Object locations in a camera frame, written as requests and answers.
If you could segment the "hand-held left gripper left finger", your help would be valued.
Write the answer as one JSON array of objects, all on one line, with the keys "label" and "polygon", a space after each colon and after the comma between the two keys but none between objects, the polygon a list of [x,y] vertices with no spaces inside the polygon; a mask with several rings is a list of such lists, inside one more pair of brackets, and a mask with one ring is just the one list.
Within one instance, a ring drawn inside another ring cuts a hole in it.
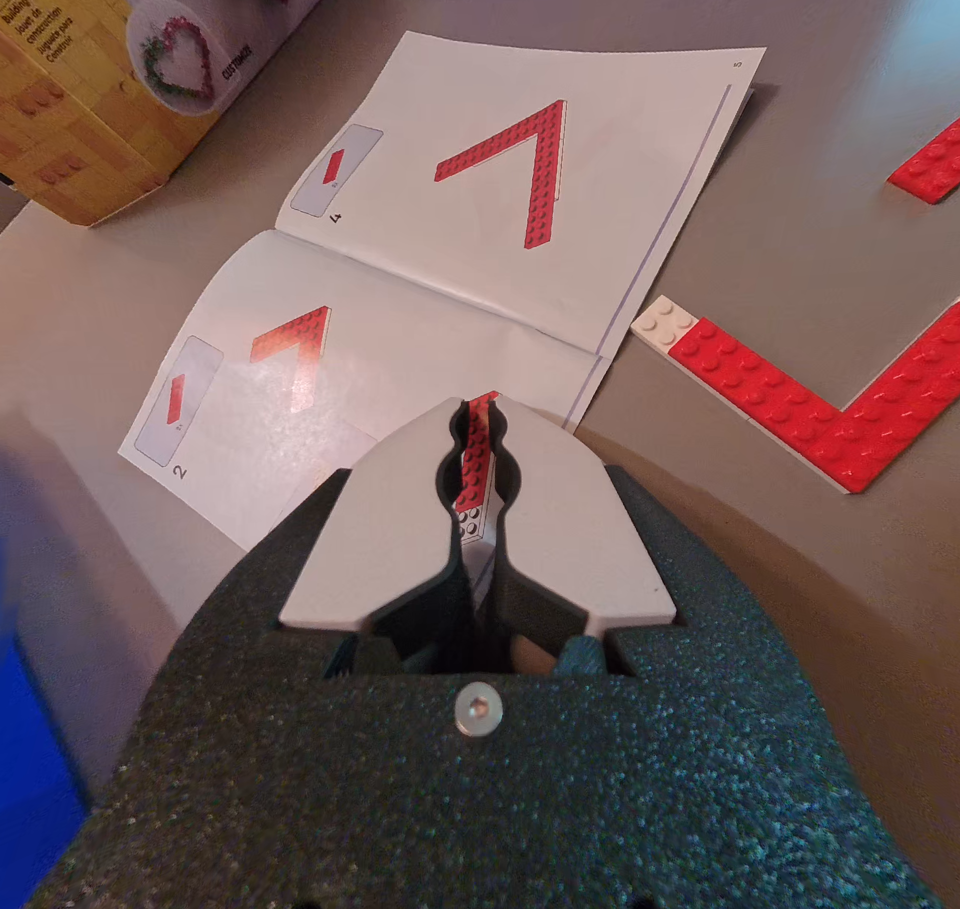
[{"label": "hand-held left gripper left finger", "polygon": [[354,464],[280,611],[284,627],[370,628],[454,571],[470,422],[469,403],[450,397]]}]

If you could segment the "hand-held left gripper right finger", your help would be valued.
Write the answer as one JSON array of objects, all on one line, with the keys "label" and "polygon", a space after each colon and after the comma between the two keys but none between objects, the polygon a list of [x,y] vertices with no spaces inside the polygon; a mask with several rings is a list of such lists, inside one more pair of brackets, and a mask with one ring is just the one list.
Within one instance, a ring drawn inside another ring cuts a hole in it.
[{"label": "hand-held left gripper right finger", "polygon": [[667,625],[666,586],[601,459],[505,395],[490,404],[496,524],[492,606],[511,635],[603,639]]}]

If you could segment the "lego instruction booklet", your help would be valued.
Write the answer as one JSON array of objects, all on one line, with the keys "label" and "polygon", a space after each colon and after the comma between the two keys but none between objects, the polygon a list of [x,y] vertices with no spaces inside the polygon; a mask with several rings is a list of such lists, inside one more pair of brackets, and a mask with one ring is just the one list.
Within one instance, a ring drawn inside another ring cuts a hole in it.
[{"label": "lego instruction booklet", "polygon": [[203,290],[119,454],[249,550],[444,399],[499,391],[574,431],[765,52],[407,31]]}]

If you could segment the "yellow white lego box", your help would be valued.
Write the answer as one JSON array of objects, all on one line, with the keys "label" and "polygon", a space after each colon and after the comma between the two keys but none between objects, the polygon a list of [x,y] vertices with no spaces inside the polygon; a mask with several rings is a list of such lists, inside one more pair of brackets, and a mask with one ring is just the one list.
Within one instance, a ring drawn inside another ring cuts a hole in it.
[{"label": "yellow white lego box", "polygon": [[2,179],[93,226],[156,191],[320,0],[1,0]]}]

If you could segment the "blue plastic bin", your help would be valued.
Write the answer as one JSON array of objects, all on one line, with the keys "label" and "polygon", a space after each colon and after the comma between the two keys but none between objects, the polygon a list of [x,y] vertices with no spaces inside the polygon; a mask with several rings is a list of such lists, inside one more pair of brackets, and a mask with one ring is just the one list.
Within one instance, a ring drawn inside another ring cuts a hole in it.
[{"label": "blue plastic bin", "polygon": [[1,906],[28,903],[88,815],[85,793],[15,635],[2,643]]}]

